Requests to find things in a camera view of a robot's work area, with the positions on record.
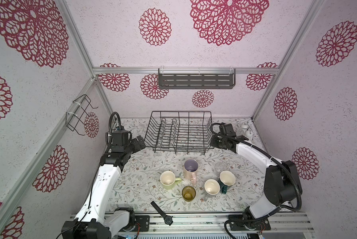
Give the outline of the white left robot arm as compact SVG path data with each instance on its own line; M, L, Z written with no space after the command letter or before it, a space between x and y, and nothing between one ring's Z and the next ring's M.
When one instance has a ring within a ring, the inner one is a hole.
M133 208L119 208L111 216L105 215L107 204L116 181L133 153L145 149L142 136L119 129L107 134L107 147L100 158L95 180L89 195L72 221L66 221L60 236L64 239L111 239L122 229L135 226Z

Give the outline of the clear glass cup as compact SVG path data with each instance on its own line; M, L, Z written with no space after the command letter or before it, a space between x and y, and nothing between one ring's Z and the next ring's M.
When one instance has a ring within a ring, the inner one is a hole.
M217 177L220 176L221 172L227 171L228 167L224 162L217 162L214 166L214 173Z

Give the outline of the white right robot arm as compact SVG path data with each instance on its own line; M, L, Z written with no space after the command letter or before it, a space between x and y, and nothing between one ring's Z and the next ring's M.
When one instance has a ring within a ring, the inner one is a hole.
M245 209L240 217L227 220L248 230L262 229L268 217L282 209L298 212L302 207L302 186L296 165L277 159L251 143L245 136L237 136L230 123L213 123L211 146L230 150L251 161L265 174L264 190L260 199Z

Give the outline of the pink tall mug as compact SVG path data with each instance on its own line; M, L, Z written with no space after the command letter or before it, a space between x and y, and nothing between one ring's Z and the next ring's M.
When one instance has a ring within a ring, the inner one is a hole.
M194 185L197 183L197 170L199 164L195 159L187 159L183 165L183 176Z

